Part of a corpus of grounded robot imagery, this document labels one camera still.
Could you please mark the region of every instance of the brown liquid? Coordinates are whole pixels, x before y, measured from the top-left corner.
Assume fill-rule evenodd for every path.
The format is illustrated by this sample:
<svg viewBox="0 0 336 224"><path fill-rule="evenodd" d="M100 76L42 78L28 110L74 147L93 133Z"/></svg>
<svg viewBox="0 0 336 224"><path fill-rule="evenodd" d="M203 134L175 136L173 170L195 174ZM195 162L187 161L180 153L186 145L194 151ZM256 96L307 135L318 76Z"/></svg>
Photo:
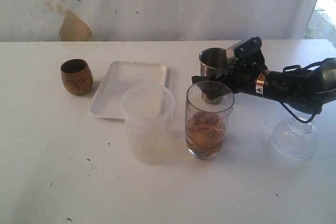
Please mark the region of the brown liquid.
<svg viewBox="0 0 336 224"><path fill-rule="evenodd" d="M187 146L196 157L209 158L222 149L225 132L225 124L218 115L199 111L187 122Z"/></svg>

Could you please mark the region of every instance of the plastic tray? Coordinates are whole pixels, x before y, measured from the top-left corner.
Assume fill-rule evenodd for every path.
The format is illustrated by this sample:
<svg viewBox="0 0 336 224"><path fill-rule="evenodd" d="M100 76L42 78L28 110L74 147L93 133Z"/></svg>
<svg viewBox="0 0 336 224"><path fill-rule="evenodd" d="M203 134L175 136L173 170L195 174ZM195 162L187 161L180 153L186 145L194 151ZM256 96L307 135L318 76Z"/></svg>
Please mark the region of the plastic tray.
<svg viewBox="0 0 336 224"><path fill-rule="evenodd" d="M141 83L159 83L166 86L168 68L164 64L116 61L110 65L101 81L89 109L97 118L121 119L122 95Z"/></svg>

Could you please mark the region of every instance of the stainless steel cup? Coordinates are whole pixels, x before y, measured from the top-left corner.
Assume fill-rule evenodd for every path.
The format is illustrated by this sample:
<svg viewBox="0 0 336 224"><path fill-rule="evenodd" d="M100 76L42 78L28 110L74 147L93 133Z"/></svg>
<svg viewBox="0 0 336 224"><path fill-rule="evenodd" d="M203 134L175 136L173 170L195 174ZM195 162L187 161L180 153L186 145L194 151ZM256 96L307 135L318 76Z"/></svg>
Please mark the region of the stainless steel cup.
<svg viewBox="0 0 336 224"><path fill-rule="evenodd" d="M227 68L232 66L226 56L224 48L208 48L199 54L201 62L201 76L221 76Z"/></svg>

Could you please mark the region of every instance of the translucent plastic cup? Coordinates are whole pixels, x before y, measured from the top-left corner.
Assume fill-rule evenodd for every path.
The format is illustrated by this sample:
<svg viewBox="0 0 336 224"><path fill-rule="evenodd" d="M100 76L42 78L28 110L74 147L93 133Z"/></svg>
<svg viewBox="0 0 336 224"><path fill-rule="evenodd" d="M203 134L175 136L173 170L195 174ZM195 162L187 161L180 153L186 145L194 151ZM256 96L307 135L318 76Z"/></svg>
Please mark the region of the translucent plastic cup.
<svg viewBox="0 0 336 224"><path fill-rule="evenodd" d="M191 154L199 159L214 157L224 145L234 94L215 81L201 81L187 91L185 135Z"/></svg>
<svg viewBox="0 0 336 224"><path fill-rule="evenodd" d="M128 141L133 156L141 163L157 164L172 151L174 109L173 94L159 84L140 84L123 95L121 113Z"/></svg>

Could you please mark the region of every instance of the white curtain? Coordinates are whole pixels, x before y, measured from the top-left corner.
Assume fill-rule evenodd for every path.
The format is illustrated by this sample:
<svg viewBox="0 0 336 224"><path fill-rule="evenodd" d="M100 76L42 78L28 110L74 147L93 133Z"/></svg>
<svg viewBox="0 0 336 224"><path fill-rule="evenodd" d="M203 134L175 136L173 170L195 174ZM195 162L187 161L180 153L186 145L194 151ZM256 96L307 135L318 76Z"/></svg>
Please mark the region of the white curtain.
<svg viewBox="0 0 336 224"><path fill-rule="evenodd" d="M65 10L93 40L303 38L316 0L0 0L0 41L60 40Z"/></svg>

